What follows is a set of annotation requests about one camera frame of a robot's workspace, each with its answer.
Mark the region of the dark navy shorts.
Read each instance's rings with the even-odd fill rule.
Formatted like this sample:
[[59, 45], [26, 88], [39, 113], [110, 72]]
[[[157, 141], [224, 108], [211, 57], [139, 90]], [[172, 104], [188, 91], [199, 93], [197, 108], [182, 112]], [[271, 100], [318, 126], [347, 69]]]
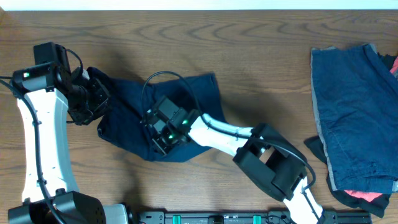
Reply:
[[110, 78], [95, 67], [87, 72], [111, 94], [98, 136], [147, 161], [192, 159], [208, 150], [188, 135], [193, 123], [205, 114], [225, 121], [214, 73], [141, 84]]

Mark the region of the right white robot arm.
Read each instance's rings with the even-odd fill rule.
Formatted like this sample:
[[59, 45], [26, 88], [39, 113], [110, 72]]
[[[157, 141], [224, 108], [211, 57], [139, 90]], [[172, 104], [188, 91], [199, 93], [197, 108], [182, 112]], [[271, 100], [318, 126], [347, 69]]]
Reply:
[[268, 124], [233, 126], [202, 112], [191, 111], [162, 97], [143, 112], [142, 123], [155, 131], [152, 142], [165, 156], [177, 146], [194, 142], [233, 158], [233, 162], [264, 193], [283, 202], [294, 223], [323, 223], [323, 208], [310, 189], [314, 169], [306, 157]]

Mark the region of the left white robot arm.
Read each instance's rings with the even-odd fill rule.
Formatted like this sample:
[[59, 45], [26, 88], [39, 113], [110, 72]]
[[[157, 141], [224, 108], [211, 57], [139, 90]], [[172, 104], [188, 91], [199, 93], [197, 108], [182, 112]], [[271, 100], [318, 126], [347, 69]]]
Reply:
[[10, 223], [131, 223], [122, 203], [103, 205], [80, 192], [72, 171], [67, 124], [87, 125], [109, 110], [109, 91], [83, 67], [72, 70], [70, 50], [53, 42], [34, 47], [35, 64], [13, 73], [7, 87], [24, 125], [26, 175], [22, 205]]

